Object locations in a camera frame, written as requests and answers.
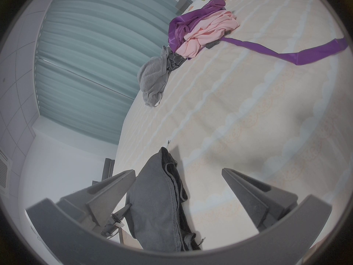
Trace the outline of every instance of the bed sheet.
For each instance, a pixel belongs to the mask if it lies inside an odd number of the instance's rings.
[[[279,53],[343,34],[319,0],[226,0],[240,27],[230,37]],[[350,49],[295,66],[221,42],[170,74],[159,106],[139,92],[122,128],[114,174],[136,174],[161,146],[179,162],[188,223],[203,250],[258,233],[221,175],[232,168],[333,205],[317,240],[338,221],[353,187]],[[124,205],[123,199],[117,209]]]

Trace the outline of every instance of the beige bed sheet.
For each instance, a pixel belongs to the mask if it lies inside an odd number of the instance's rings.
[[[240,27],[231,37],[279,53],[343,34],[319,0],[226,0]],[[139,92],[128,112],[114,174],[136,174],[161,146],[179,162],[183,203],[203,250],[258,233],[221,175],[233,168],[333,206],[318,237],[338,221],[353,187],[353,56],[350,49],[304,66],[225,42],[170,74],[161,103]],[[124,205],[121,201],[117,208]]]

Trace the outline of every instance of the purple cloth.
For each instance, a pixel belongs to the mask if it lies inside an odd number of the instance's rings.
[[[335,38],[324,45],[308,48],[297,53],[277,53],[267,47],[249,41],[241,41],[235,38],[226,38],[224,36],[220,40],[232,43],[236,46],[245,47],[261,54],[270,55],[291,62],[297,66],[314,63],[330,55],[341,52],[348,47],[348,43],[345,38]]]
[[[225,5],[226,2],[224,0],[211,0],[201,9],[188,12],[172,19],[168,31],[168,42],[172,52],[175,53],[184,43],[185,34],[191,32],[200,20],[215,12],[225,10]]]

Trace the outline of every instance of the dark gray folded garment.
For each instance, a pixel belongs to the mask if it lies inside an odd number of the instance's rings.
[[[143,249],[160,252],[200,249],[181,206],[187,199],[177,162],[162,147],[147,161],[126,196],[126,204],[131,204],[126,222]]]

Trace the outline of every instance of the curtain fold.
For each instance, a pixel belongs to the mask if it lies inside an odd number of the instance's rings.
[[[139,68],[168,44],[175,0],[53,0],[38,38],[41,115],[118,144]]]

